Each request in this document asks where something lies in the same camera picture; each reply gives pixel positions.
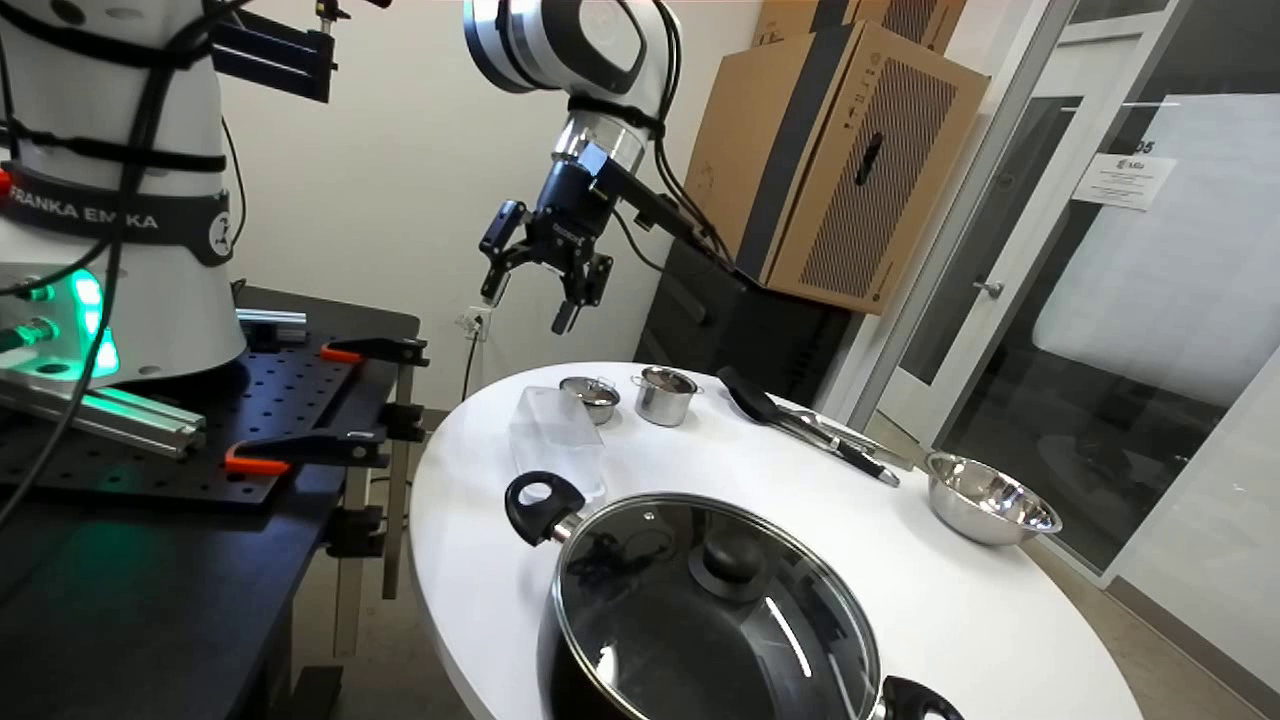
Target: metal rod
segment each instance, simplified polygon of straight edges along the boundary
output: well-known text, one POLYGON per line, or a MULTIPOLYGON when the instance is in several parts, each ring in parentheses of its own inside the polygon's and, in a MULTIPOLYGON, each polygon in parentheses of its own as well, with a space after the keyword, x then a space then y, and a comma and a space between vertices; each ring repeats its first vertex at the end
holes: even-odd
MULTIPOLYGON (((369 471, 348 468, 348 490, 342 509, 364 509, 369 471)), ((336 606, 332 606, 332 656, 357 656, 360 645, 360 596, 364 596, 364 563, 336 559, 336 606)))
MULTIPOLYGON (((411 370, 395 378, 395 403, 411 403, 411 370)), ((411 443, 395 441, 394 468, 389 468, 386 601, 401 596, 408 483, 411 483, 411 443)))
MULTIPOLYGON (((68 390, 5 380, 0 403, 12 411, 55 420, 68 407, 68 390)), ((175 403, 157 403, 119 390, 88 390, 76 411, 76 427, 117 443, 144 447, 164 462, 184 462, 203 443, 209 420, 175 403)))

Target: metal bowl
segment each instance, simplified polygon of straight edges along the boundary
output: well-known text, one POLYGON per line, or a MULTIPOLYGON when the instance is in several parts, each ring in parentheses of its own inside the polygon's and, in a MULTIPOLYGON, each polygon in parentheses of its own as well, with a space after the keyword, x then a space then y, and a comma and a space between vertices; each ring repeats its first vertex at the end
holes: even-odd
POLYGON ((1033 490, 968 456, 927 462, 927 509, 952 532, 994 548, 1064 532, 1057 509, 1033 490))
POLYGON ((595 378, 565 378, 560 393, 574 393, 587 407, 594 424, 610 424, 621 403, 621 393, 595 378))

